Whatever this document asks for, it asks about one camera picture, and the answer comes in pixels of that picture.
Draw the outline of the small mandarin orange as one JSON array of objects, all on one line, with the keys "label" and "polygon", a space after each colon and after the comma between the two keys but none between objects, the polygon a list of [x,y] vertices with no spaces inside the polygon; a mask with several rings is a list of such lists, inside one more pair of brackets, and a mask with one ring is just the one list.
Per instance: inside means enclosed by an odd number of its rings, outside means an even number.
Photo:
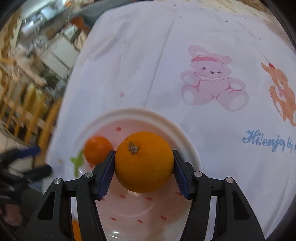
[{"label": "small mandarin orange", "polygon": [[111,142],[102,136],[91,137],[84,145],[83,155],[92,166],[104,162],[108,153],[113,150]]}]

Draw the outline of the wooden rack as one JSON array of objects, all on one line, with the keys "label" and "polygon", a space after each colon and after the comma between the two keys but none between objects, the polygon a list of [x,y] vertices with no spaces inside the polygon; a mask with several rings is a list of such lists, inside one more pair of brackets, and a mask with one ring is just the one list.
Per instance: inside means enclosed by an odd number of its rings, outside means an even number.
[{"label": "wooden rack", "polygon": [[1,124],[24,144],[45,150],[53,135],[62,96],[28,62],[1,59]]}]

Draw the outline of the large orange with stem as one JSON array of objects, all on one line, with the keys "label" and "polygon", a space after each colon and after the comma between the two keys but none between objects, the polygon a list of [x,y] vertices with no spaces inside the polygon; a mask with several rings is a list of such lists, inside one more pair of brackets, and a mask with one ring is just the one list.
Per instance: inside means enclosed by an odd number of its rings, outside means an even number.
[{"label": "large orange with stem", "polygon": [[173,168],[171,146],[155,133],[133,133],[119,144],[115,153],[116,178],[132,192],[158,190],[169,181]]}]

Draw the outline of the white cartoon bedsheet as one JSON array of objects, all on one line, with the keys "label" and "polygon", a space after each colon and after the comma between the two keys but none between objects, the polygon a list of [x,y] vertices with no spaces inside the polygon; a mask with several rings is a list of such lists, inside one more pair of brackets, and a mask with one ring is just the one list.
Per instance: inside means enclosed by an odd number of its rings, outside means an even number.
[{"label": "white cartoon bedsheet", "polygon": [[293,240],[295,47],[277,20],[141,1],[79,13],[91,28],[68,82],[47,162],[70,171],[79,132],[117,108],[175,121],[211,177],[232,174],[265,236]]}]

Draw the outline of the white kitchen cabinets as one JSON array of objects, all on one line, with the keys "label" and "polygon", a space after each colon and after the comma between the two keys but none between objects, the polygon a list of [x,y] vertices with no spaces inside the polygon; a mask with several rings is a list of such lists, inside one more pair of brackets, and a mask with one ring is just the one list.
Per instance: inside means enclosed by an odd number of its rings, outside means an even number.
[{"label": "white kitchen cabinets", "polygon": [[66,78],[80,52],[63,36],[57,37],[39,56],[42,63],[59,78]]}]

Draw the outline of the pink strawberry pattern plate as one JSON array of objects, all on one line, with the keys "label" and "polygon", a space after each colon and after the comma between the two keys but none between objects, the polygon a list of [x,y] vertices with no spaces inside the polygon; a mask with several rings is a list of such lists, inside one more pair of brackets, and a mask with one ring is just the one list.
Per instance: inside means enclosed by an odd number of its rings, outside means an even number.
[{"label": "pink strawberry pattern plate", "polygon": [[96,202],[107,240],[179,240],[191,203],[172,173],[173,150],[201,170],[194,145],[174,122],[149,110],[114,110],[93,120],[74,142],[73,154],[104,137],[118,161],[107,194]]}]

